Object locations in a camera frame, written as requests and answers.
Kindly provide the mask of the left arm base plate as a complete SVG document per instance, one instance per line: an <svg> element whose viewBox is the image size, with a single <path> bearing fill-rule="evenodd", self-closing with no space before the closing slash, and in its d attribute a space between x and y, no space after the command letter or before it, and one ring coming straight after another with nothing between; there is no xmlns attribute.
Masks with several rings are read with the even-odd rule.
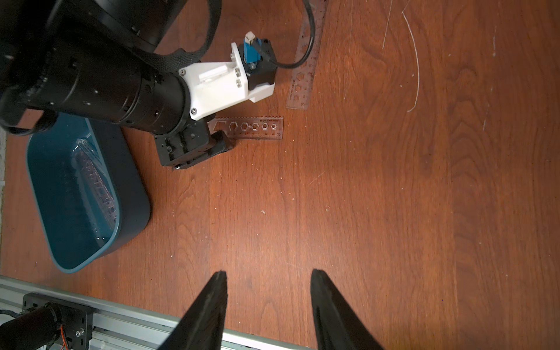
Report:
<svg viewBox="0 0 560 350"><path fill-rule="evenodd" d="M57 297L28 293L23 297L23 315L30 316L32 335L47 342L54 349L89 349L93 335L93 314L90 306Z"/></svg>

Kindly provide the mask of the clear stencil ruler with triangles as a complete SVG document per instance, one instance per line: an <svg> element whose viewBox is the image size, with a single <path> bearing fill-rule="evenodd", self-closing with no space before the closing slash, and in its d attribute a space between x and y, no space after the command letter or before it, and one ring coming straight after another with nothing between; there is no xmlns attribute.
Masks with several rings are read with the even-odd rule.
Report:
<svg viewBox="0 0 560 350"><path fill-rule="evenodd" d="M75 170L85 215L99 244L106 242L112 235L118 213L115 197L101 163L91 143L87 139L78 139L72 151L71 164Z"/></svg>

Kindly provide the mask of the clear stencil ruler with holes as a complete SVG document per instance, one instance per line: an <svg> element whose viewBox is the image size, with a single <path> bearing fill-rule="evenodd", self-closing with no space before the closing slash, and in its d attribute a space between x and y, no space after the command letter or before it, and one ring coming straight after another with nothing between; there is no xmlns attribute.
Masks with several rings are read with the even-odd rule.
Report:
<svg viewBox="0 0 560 350"><path fill-rule="evenodd" d="M309 108L328 4L327 0L310 1L316 28L314 46L306 62L292 70L290 92L286 103L288 109L306 110Z"/></svg>

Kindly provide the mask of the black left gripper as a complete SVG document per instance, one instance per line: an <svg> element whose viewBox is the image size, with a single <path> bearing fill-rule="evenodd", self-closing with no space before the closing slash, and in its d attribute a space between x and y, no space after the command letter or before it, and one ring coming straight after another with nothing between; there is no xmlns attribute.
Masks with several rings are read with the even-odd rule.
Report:
<svg viewBox="0 0 560 350"><path fill-rule="evenodd" d="M188 169L233 149L224 131L212 133L204 118L188 123L182 131L154 136L160 164L175 170Z"/></svg>

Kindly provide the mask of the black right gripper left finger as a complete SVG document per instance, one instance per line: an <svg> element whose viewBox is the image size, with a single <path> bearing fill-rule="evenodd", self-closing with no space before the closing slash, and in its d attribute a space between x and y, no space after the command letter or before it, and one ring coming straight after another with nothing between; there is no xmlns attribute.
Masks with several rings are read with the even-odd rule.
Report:
<svg viewBox="0 0 560 350"><path fill-rule="evenodd" d="M226 272L214 273L159 350L220 349L225 329L227 289Z"/></svg>

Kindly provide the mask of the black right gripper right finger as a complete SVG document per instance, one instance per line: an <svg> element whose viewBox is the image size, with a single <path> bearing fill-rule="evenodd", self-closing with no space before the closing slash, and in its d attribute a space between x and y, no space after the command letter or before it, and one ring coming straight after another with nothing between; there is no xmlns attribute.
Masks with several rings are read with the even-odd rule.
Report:
<svg viewBox="0 0 560 350"><path fill-rule="evenodd" d="M328 274L314 269L311 303L319 349L381 349Z"/></svg>

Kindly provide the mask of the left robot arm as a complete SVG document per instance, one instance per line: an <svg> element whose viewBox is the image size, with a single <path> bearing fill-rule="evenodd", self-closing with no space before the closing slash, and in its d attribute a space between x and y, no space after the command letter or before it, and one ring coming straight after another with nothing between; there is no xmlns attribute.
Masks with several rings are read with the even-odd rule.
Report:
<svg viewBox="0 0 560 350"><path fill-rule="evenodd" d="M180 70L209 49L222 4L209 1L206 39L192 52L155 52L183 1L3 1L1 127L27 136L62 113L154 136L163 166L186 169L229 151L193 103Z"/></svg>

